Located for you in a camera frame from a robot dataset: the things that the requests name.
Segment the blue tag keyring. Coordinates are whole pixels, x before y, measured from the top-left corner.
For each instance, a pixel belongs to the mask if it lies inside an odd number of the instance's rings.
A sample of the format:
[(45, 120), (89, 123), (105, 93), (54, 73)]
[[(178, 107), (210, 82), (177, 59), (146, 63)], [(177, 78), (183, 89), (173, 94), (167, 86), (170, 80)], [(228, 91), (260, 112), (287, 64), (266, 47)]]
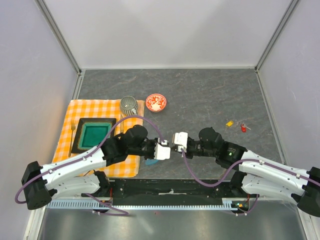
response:
[(147, 166), (151, 166), (151, 165), (156, 164), (158, 161), (159, 161), (158, 159), (150, 159), (150, 158), (148, 158), (148, 159), (145, 160), (145, 164)]

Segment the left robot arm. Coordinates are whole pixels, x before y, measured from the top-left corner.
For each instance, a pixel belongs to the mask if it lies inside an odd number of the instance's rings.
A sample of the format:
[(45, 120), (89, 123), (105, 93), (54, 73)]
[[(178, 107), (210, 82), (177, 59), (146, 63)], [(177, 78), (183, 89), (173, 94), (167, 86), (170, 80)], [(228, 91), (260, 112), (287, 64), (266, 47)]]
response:
[(123, 162), (129, 155), (154, 157), (157, 144), (162, 140), (149, 139), (147, 129), (135, 125), (125, 133), (108, 137), (99, 145), (58, 163), (29, 163), (21, 179), (27, 209), (36, 210), (47, 205), (58, 193), (56, 185), (79, 174)]

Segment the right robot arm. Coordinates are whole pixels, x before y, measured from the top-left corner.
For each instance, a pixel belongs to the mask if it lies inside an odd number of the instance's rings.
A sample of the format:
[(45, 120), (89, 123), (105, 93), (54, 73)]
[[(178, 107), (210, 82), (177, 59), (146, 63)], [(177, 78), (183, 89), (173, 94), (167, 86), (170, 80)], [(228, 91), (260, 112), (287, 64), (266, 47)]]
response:
[(314, 217), (320, 215), (320, 169), (288, 166), (238, 144), (225, 141), (211, 127), (202, 129), (194, 140), (186, 132), (173, 135), (176, 151), (184, 159), (213, 157), (228, 172), (234, 170), (229, 191), (235, 197), (243, 194), (278, 198), (297, 205)]

